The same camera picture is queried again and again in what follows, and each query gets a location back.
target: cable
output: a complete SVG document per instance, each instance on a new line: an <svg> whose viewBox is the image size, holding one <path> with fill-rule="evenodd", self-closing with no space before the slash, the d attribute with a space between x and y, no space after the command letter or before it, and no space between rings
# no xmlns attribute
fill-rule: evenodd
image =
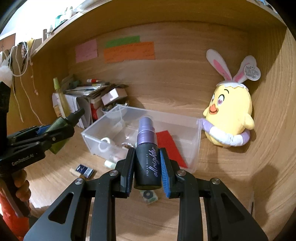
<svg viewBox="0 0 296 241"><path fill-rule="evenodd" d="M5 60L7 59L7 55L5 52L1 51L0 52L0 65L3 64L4 60L3 60L3 54L5 55Z"/></svg>
<svg viewBox="0 0 296 241"><path fill-rule="evenodd" d="M27 65L26 65L26 69L25 69L25 71L24 71L23 73L21 73L21 70L20 70L20 64L19 64L18 61L17 61L17 49L16 49L16 51L15 51L15 61L16 61L16 63L17 63L17 67L18 67L18 69L19 69L20 74L19 74L19 75L15 75L14 73L12 73L12 74L13 74L13 76L15 76L15 77L19 77L19 78L20 78L20 83L21 83L22 88L23 88L23 90L24 90L24 92L25 92L25 94L26 94L26 96L27 96L27 98L28 98L28 101L29 101L29 104L30 104L30 107L31 107L32 112L33 112L34 115L37 117L39 123L40 123L41 125L44 125L44 124L41 122L39 116L38 116L38 115L36 114L36 112L33 110L33 107L32 107L32 104L31 104L31 100L30 100L30 98L29 98L29 95L28 95L28 93L26 92L26 90L25 90L25 88L24 88L24 85L23 85L23 83L22 83L22 75L26 72L27 67L28 67L28 62L29 62L28 48L27 48L25 42L23 42L23 44L24 44L24 46L25 46L25 48L26 48L26 51L27 51L27 52L26 52L26 55L27 55Z"/></svg>
<svg viewBox="0 0 296 241"><path fill-rule="evenodd" d="M35 40L34 40L33 43L32 43L31 53L30 53L30 65L31 65L31 70L32 70L32 76L31 76L31 79L32 79L32 81L33 81L34 93L35 93L36 95L38 95L38 91L37 91L37 89L35 88L34 72L33 72L33 62L32 62L32 60L31 60L31 56L32 56L32 51L33 51L34 43L35 43Z"/></svg>
<svg viewBox="0 0 296 241"><path fill-rule="evenodd" d="M8 59L8 56L6 55L5 52L1 52L1 53L2 53L2 54L4 53L6 59ZM20 119L21 119L21 121L24 123L24 120L23 120L23 118L22 118L22 113L21 113L21 111L20 111L20 104L19 104L19 102L18 102L18 100L17 100L17 97L16 97L16 95L15 95L15 87L14 87L14 84L13 84L13 83L14 83L14 81L12 80L12 90L13 90L13 95L14 95L15 100L16 100L16 102L17 102L17 108L18 108L19 113L20 113Z"/></svg>

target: shelf top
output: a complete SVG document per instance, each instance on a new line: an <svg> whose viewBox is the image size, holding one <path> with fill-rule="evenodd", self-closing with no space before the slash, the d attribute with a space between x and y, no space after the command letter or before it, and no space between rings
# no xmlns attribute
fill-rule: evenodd
<svg viewBox="0 0 296 241"><path fill-rule="evenodd" d="M201 21L245 31L285 26L278 14L255 0L99 0L58 27L32 57L116 29L163 21Z"/></svg>

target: green sticky note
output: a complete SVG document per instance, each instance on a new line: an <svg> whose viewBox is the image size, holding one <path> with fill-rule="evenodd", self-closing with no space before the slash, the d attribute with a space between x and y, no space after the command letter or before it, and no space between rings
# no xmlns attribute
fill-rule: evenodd
<svg viewBox="0 0 296 241"><path fill-rule="evenodd" d="M116 46L139 43L139 42L140 42L140 36L130 36L130 37L125 37L125 38L121 38L121 39L110 40L106 43L105 48L112 48L112 47L116 47Z"/></svg>

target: red paper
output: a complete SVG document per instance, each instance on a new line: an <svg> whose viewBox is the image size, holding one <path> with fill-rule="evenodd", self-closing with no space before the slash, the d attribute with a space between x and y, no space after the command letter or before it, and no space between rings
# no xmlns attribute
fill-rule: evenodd
<svg viewBox="0 0 296 241"><path fill-rule="evenodd" d="M125 44L104 49L106 63L122 62L124 60L155 59L154 42Z"/></svg>
<svg viewBox="0 0 296 241"><path fill-rule="evenodd" d="M178 148L168 131L161 131L156 133L157 145L159 148L165 147L168 158L178 163L180 167L187 168L186 162L183 160Z"/></svg>
<svg viewBox="0 0 296 241"><path fill-rule="evenodd" d="M75 47L76 63L84 62L98 57L96 39L87 41Z"/></svg>

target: white fluffy pom pom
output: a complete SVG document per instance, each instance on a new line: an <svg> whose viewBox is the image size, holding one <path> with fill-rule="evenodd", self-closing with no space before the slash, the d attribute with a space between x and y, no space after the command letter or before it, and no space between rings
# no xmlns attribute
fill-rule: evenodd
<svg viewBox="0 0 296 241"><path fill-rule="evenodd" d="M3 81L9 87L12 85L12 72L6 65L0 67L0 81Z"/></svg>

